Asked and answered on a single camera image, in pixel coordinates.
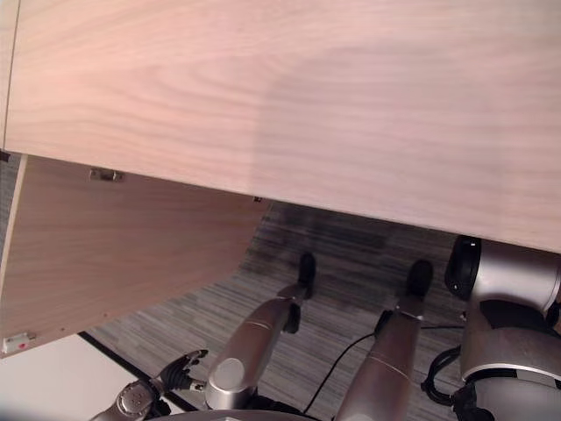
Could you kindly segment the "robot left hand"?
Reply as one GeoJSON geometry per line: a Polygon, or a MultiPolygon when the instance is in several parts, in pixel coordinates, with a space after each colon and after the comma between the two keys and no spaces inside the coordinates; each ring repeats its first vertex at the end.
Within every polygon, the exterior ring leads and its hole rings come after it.
{"type": "Polygon", "coordinates": [[[208,354],[206,349],[199,349],[183,354],[166,365],[155,377],[163,392],[188,390],[203,392],[206,381],[193,378],[189,373],[193,366],[200,363],[208,354]]]}

